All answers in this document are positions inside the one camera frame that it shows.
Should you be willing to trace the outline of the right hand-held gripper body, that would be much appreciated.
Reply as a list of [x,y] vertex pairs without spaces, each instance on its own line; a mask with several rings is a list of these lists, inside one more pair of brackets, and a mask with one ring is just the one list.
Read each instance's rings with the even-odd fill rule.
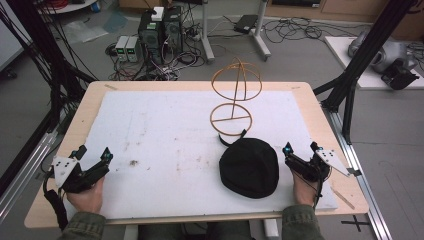
[[285,156],[285,164],[310,182],[325,181],[333,170],[349,177],[350,173],[334,150],[318,150],[309,161],[301,159],[294,153]]

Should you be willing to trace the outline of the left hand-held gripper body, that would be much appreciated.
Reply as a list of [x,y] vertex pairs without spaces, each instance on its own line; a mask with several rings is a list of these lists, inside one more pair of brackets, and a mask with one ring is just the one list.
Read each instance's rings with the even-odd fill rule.
[[55,156],[52,166],[56,186],[70,193],[89,190],[109,172],[109,164],[100,160],[88,170],[82,170],[77,159]]

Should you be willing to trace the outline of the black hat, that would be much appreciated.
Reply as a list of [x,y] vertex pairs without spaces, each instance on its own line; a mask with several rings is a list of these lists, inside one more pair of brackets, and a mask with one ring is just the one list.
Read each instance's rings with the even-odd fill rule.
[[243,130],[233,143],[219,136],[227,147],[219,160],[222,184],[229,190],[251,199],[273,194],[279,182],[279,163],[276,151],[267,142],[246,138]]

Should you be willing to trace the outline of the wooden hat stand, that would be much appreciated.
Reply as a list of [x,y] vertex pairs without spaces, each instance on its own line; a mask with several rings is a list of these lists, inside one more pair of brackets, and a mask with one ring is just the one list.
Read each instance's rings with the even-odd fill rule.
[[213,91],[224,101],[210,113],[212,127],[222,135],[240,136],[253,125],[253,114],[244,103],[258,97],[263,89],[259,68],[235,57],[211,79]]

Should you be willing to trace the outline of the person's right hand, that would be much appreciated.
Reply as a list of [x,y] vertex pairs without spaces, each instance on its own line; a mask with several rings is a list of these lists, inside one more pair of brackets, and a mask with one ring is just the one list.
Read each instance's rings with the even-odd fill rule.
[[318,183],[305,180],[294,170],[292,170],[292,176],[295,202],[313,207],[317,197]]

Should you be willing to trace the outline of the person's left hand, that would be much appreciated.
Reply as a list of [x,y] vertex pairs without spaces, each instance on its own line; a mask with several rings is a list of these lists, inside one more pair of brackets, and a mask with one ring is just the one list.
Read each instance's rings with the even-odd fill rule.
[[91,189],[80,193],[67,193],[68,201],[78,212],[99,214],[103,204],[103,185],[105,178],[99,179]]

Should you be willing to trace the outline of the white platform board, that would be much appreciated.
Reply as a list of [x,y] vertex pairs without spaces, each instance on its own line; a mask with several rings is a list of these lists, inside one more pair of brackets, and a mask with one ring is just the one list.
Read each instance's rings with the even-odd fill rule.
[[[348,56],[348,47],[354,37],[326,36],[324,40],[342,67],[346,68],[351,61]],[[415,69],[412,70],[412,73],[417,75],[418,79],[408,85],[406,90],[424,90],[424,77]],[[367,67],[363,72],[358,80],[357,88],[361,90],[390,90],[390,87],[381,80],[381,75],[371,67]]]

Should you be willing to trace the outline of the black device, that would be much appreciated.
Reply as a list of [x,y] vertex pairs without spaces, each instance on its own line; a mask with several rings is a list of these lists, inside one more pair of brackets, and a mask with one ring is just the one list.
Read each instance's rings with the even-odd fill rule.
[[381,76],[381,80],[393,90],[405,89],[417,79],[418,76],[404,67],[400,59],[396,59]]

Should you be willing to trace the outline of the white stand leg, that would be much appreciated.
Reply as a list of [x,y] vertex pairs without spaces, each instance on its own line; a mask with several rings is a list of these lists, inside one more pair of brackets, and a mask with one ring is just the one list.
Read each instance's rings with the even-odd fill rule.
[[213,63],[215,55],[211,48],[211,44],[208,39],[208,0],[201,0],[202,4],[202,33],[201,42],[205,52],[206,61],[208,64]]
[[253,31],[253,39],[257,44],[264,61],[267,61],[268,58],[271,56],[270,50],[268,49],[266,43],[261,37],[261,30],[263,26],[267,3],[268,0],[260,0],[257,24],[255,30]]

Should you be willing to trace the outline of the grey robot head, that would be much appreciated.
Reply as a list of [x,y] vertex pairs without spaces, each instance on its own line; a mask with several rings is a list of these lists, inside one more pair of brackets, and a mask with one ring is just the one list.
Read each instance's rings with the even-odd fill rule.
[[[367,31],[362,31],[348,47],[348,56],[353,57],[364,42]],[[377,54],[373,57],[370,66],[377,73],[383,73],[391,64],[399,60],[401,66],[407,70],[412,70],[418,65],[412,53],[407,50],[407,46],[398,41],[387,40]]]

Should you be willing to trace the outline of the black computer tower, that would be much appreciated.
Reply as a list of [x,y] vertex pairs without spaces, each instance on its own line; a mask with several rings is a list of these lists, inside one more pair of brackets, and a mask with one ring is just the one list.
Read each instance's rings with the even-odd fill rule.
[[175,53],[182,52],[182,8],[180,6],[168,8],[165,11],[163,23],[168,48]]
[[145,12],[141,16],[138,35],[151,59],[156,64],[162,64],[161,49],[164,43],[163,23],[161,21],[153,21],[151,16],[152,14],[150,12]]

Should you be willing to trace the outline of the clear plastic sheet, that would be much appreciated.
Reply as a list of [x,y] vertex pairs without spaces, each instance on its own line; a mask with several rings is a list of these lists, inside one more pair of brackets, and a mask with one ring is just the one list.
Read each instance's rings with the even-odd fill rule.
[[115,33],[126,26],[128,19],[119,12],[113,13],[102,26],[88,26],[88,19],[78,20],[63,27],[69,43],[89,42],[110,33]]

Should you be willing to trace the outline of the black flat box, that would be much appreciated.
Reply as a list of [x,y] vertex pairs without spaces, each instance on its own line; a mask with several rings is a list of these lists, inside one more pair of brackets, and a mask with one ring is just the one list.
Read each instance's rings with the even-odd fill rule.
[[239,33],[248,34],[255,26],[258,16],[255,14],[243,15],[235,24],[234,30]]

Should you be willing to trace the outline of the aluminium rail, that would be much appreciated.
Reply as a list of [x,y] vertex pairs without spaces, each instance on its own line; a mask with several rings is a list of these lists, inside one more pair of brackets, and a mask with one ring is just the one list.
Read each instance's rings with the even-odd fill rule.
[[348,165],[353,169],[360,171],[361,174],[356,176],[360,189],[368,203],[369,210],[366,216],[369,219],[370,226],[377,240],[393,240],[389,228],[384,220],[384,217],[379,209],[378,203],[372,193],[371,187],[366,178],[365,172],[362,169],[359,158],[352,144],[349,144],[342,135],[342,118],[338,113],[332,113],[329,110],[323,110],[333,133],[336,136],[338,144],[341,147]]
[[29,153],[23,157],[23,165],[0,197],[0,225],[7,218],[19,196],[29,184],[31,178],[41,165],[42,160],[52,149],[56,138],[56,132],[45,133],[33,147],[29,148]]

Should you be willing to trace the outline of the black metal frame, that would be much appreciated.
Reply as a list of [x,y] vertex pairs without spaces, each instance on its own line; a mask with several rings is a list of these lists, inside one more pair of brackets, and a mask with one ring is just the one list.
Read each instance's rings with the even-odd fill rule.
[[51,133],[59,124],[59,114],[68,103],[82,100],[85,89],[83,83],[97,81],[93,74],[81,71],[72,65],[59,48],[50,27],[45,22],[44,4],[38,0],[5,0],[12,13],[21,23],[19,27],[4,10],[0,3],[0,21],[15,37],[30,57],[38,72],[50,87],[50,110],[37,126],[18,155],[0,177],[0,198],[10,188],[12,181],[27,162],[35,145],[45,133]]
[[340,104],[345,101],[341,133],[348,144],[351,144],[351,122],[357,82],[414,4],[415,0],[389,0],[345,70],[337,78],[313,90],[315,95],[331,90],[329,96],[321,102],[322,107],[331,113],[337,113]]

